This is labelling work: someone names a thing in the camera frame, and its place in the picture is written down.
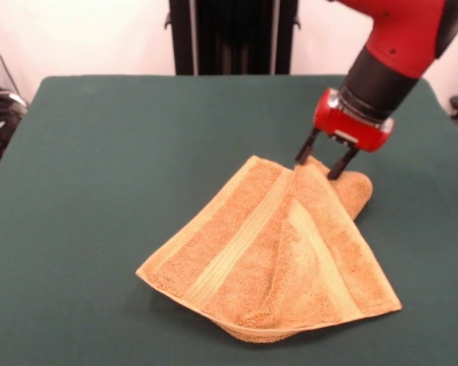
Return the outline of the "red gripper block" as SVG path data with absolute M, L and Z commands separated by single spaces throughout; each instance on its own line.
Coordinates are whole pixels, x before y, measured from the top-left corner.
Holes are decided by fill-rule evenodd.
M 313 122 L 315 128 L 295 157 L 299 165 L 304 165 L 312 154 L 314 142 L 320 131 L 356 147 L 350 148 L 335 162 L 327 174 L 328 180 L 337 180 L 359 149 L 368 153 L 381 149 L 395 127 L 395 121 L 391 117 L 377 123 L 353 113 L 341 102 L 338 91 L 333 88 L 328 88 L 319 99 Z

